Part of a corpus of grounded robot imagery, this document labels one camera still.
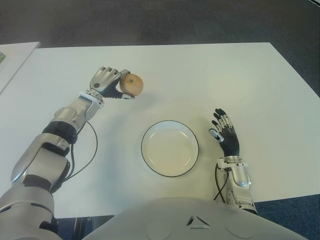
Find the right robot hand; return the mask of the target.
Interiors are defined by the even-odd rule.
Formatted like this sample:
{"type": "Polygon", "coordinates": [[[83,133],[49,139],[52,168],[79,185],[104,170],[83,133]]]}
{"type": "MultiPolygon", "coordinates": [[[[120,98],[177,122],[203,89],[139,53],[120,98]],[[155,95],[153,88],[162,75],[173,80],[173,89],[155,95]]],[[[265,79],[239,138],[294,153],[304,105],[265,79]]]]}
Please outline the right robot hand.
{"type": "Polygon", "coordinates": [[[209,134],[218,141],[224,157],[239,157],[240,144],[231,119],[221,108],[216,108],[213,116],[216,120],[211,122],[215,128],[210,128],[208,130],[209,134]]]}

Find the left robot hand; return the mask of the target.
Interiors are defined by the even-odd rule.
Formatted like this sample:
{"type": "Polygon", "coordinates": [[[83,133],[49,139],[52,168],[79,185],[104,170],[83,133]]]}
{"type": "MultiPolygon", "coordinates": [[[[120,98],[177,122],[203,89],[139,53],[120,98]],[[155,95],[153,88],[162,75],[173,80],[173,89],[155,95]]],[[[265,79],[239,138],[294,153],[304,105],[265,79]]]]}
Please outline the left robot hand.
{"type": "Polygon", "coordinates": [[[118,71],[111,67],[102,66],[91,79],[87,92],[100,95],[100,98],[133,100],[135,97],[132,94],[127,94],[117,89],[120,80],[130,73],[126,69],[118,71]]]}

